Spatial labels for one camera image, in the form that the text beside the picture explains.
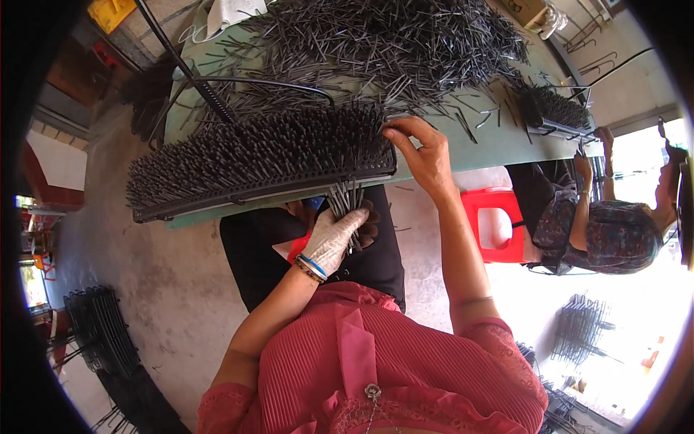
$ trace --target black pants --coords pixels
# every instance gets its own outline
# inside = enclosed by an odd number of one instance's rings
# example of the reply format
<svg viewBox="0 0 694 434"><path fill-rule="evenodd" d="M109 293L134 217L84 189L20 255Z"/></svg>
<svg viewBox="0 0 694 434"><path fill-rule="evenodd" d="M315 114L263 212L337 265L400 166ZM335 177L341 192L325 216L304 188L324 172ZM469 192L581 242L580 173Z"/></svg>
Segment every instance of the black pants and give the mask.
<svg viewBox="0 0 694 434"><path fill-rule="evenodd" d="M325 283L352 281L388 294L405 313L405 270L383 185L364 189L381 220L373 244L342 261ZM319 212L328 208L323 202ZM306 235L306 225L281 208L265 208L224 217L219 222L224 252L248 311L272 292L291 264L272 246Z"/></svg>
<svg viewBox="0 0 694 434"><path fill-rule="evenodd" d="M568 160L527 162L506 166L514 186L523 223L530 236L535 235L537 224L547 205L558 190L576 190Z"/></svg>

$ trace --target pink blouse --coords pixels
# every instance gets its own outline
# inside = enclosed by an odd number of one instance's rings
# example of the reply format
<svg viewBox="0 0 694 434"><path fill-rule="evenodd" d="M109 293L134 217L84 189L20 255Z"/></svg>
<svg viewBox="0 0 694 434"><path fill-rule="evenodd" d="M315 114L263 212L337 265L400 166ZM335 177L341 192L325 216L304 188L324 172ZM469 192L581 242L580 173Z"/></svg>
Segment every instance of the pink blouse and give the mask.
<svg viewBox="0 0 694 434"><path fill-rule="evenodd" d="M336 282L267 344L257 393L224 383L203 395L197 433L363 433L369 383L382 390L374 429L536 433L547 408L501 319L450 335L412 321L381 292Z"/></svg>

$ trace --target blue bangle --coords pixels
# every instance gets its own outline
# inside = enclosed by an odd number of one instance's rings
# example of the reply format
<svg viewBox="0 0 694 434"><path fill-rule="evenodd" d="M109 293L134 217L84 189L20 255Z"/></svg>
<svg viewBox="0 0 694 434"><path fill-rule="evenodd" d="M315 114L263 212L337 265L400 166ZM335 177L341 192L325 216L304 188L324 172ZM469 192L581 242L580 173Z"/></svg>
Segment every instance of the blue bangle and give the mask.
<svg viewBox="0 0 694 434"><path fill-rule="evenodd" d="M306 256L304 256L303 253L300 254L299 256L300 256L301 259L303 259L304 261L306 261L306 262L308 262L309 264L311 264L311 265L313 265L314 267L316 267L316 269L317 269L318 271L320 271L321 274L323 274L323 275L325 276L325 271L323 271L323 269L320 268L320 267L318 266L318 264L316 264L315 262L313 262L313 261L310 260L309 258L306 258Z"/></svg>

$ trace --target cardboard box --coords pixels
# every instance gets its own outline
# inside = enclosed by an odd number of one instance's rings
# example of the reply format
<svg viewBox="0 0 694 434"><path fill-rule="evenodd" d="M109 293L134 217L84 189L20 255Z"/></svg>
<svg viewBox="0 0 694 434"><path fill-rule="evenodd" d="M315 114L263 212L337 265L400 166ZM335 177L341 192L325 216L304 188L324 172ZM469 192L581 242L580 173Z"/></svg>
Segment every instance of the cardboard box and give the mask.
<svg viewBox="0 0 694 434"><path fill-rule="evenodd" d="M524 28L539 32L545 23L548 7L542 0L502 0L504 5Z"/></svg>

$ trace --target patterned shirt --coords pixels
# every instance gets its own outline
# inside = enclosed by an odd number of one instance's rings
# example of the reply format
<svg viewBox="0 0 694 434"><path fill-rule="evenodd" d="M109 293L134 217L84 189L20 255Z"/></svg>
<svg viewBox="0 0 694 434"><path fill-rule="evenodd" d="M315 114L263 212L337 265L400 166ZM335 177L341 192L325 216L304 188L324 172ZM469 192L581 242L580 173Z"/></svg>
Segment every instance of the patterned shirt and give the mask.
<svg viewBox="0 0 694 434"><path fill-rule="evenodd" d="M663 236L644 203L602 201L590 204L586 227L588 251L568 242L578 195L560 190L542 214L533 244L553 259L605 274L633 274L653 263Z"/></svg>

